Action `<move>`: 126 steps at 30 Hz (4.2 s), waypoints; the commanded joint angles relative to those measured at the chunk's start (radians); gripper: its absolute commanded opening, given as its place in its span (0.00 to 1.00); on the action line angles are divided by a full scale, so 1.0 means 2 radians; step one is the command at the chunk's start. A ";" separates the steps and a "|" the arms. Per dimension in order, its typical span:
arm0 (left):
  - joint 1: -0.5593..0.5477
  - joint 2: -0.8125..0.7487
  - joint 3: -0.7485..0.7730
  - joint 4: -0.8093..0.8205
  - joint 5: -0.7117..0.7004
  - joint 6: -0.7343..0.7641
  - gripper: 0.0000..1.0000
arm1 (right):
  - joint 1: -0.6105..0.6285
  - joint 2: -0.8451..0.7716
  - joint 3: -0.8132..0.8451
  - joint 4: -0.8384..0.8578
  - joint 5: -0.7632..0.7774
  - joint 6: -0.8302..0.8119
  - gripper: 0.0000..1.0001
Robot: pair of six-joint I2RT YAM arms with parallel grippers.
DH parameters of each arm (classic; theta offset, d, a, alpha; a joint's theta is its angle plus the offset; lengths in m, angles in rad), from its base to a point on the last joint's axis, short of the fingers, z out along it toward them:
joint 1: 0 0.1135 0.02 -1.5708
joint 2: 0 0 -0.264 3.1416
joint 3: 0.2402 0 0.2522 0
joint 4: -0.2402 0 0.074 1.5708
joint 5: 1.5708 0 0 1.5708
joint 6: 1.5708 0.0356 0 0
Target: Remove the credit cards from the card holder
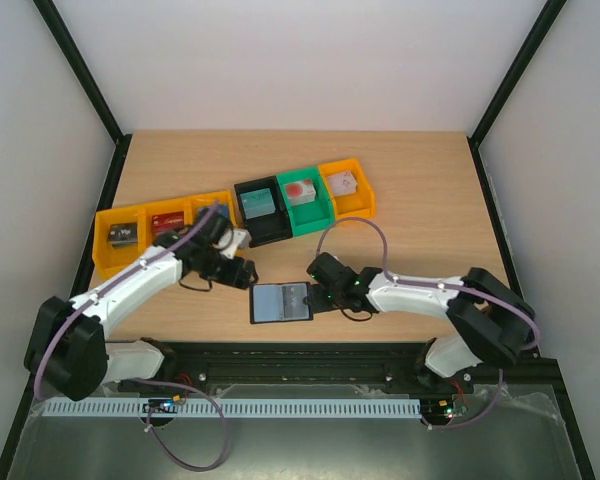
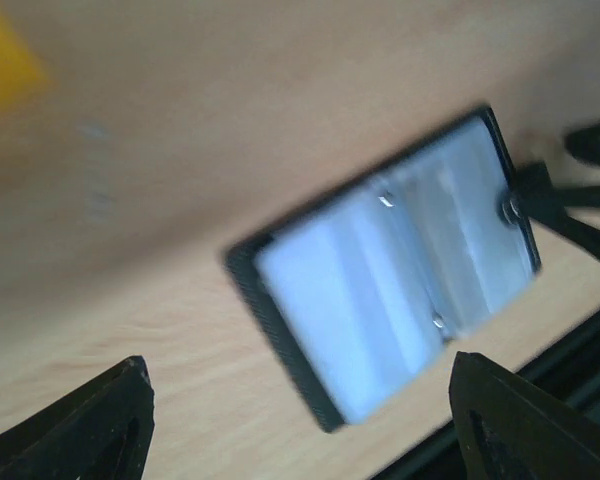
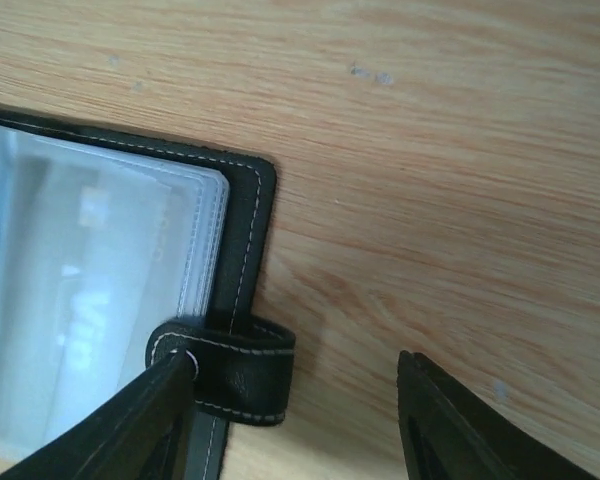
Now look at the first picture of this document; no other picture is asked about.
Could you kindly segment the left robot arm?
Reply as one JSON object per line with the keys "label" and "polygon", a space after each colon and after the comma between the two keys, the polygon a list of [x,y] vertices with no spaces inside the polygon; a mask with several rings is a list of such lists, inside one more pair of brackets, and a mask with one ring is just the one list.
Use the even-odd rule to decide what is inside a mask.
{"label": "left robot arm", "polygon": [[174,352],[151,338],[112,342],[117,326],[161,290],[190,273],[209,285],[248,289],[255,264],[239,255],[250,234],[207,211],[194,224],[159,235],[121,272],[69,300],[53,296],[39,308],[25,353],[36,399],[50,386],[79,401],[98,387],[128,380],[166,381],[175,374]]}

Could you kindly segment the black leather card holder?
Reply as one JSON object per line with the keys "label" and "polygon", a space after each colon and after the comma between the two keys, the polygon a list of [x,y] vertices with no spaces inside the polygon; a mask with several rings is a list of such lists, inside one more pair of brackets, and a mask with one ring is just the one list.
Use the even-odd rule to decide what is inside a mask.
{"label": "black leather card holder", "polygon": [[249,290],[250,323],[311,321],[313,311],[307,303],[308,296],[307,282],[253,285]]}

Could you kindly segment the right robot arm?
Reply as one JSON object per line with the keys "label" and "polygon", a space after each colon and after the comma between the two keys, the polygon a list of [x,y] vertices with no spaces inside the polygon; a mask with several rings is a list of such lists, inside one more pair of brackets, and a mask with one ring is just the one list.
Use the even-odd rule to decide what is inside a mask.
{"label": "right robot arm", "polygon": [[323,252],[307,273],[314,282],[305,303],[315,313],[339,310],[372,318],[405,312],[448,320],[454,333],[429,340],[413,367],[415,380],[430,392],[480,364],[508,369],[521,351],[535,348],[539,340],[533,309],[482,268],[440,279],[375,267],[356,272]]}

